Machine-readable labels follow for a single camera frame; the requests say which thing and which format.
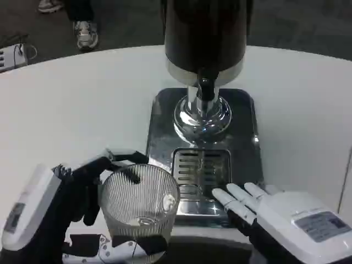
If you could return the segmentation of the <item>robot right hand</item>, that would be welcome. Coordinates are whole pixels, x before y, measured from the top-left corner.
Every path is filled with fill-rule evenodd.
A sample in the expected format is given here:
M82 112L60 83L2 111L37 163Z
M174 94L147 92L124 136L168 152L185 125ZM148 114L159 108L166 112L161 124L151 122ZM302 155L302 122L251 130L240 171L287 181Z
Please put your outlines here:
M351 225L307 192L248 182L212 195L267 263L351 263Z

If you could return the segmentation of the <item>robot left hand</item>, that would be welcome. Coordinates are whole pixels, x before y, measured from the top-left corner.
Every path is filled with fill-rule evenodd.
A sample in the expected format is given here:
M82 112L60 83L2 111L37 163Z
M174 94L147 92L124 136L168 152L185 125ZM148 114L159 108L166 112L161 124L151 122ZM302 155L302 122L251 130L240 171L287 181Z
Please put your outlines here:
M148 164L138 151L105 149L75 168L39 165L13 205L2 231L1 263L126 263L165 252L161 235L140 239L102 234L74 234L65 241L72 222L94 224L100 210L98 183L104 171L121 162Z

